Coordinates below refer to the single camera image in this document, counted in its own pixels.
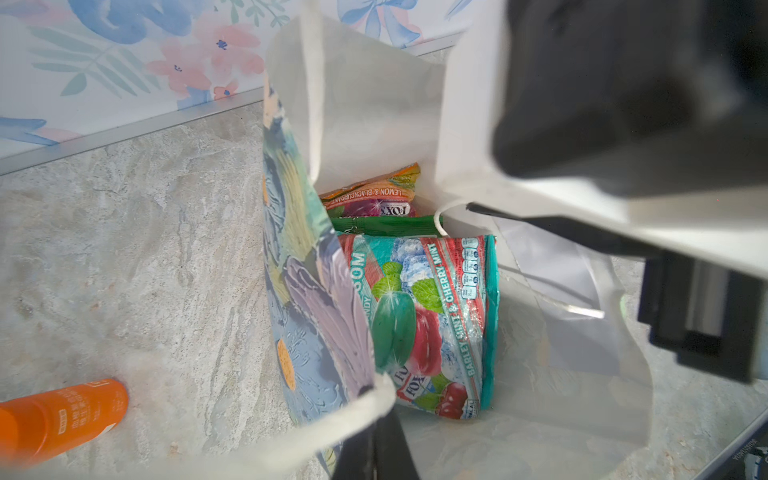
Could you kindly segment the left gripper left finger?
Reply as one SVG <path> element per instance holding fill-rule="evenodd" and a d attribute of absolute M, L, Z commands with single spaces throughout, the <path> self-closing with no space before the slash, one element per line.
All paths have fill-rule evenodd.
<path fill-rule="evenodd" d="M 375 437 L 362 431 L 343 442 L 332 480 L 373 480 L 375 472 Z"/>

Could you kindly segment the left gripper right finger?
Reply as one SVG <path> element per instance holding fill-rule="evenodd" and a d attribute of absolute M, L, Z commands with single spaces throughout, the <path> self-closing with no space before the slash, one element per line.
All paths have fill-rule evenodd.
<path fill-rule="evenodd" d="M 376 423 L 376 478 L 419 480 L 397 412 L 392 409 Z"/>

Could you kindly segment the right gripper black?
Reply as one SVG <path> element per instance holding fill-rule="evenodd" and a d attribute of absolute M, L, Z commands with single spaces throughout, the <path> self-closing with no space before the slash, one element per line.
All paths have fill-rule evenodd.
<path fill-rule="evenodd" d="M 526 221 L 582 247 L 643 260 L 638 320 L 679 364 L 742 383 L 766 379 L 766 280 L 565 217 Z"/>

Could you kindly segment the floral paper gift bag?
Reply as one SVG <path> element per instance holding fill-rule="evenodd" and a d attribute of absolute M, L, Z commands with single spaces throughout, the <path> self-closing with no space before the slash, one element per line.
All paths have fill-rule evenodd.
<path fill-rule="evenodd" d="M 273 38 L 264 264 L 295 437 L 331 479 L 598 479 L 647 443 L 610 260 L 450 220 L 445 69 L 318 13 Z"/>

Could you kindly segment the teal Fox's mint blossom packet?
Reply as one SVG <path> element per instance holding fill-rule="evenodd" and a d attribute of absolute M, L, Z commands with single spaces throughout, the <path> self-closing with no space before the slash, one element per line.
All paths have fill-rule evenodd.
<path fill-rule="evenodd" d="M 500 274 L 491 235 L 339 238 L 399 403 L 471 420 L 493 396 Z"/>

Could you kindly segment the green Fox's spring tea packet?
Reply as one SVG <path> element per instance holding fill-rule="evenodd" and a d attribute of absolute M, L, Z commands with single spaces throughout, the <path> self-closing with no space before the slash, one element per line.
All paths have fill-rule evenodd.
<path fill-rule="evenodd" d="M 340 234 L 386 237 L 436 237 L 440 235 L 431 216 L 339 217 L 332 218 L 331 223 Z"/>

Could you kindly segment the orange Fox's lemon candy packet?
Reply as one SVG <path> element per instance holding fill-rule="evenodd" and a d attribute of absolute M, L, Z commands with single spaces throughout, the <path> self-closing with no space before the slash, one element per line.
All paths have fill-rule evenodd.
<path fill-rule="evenodd" d="M 418 163 L 321 194 L 330 218 L 414 217 Z"/>

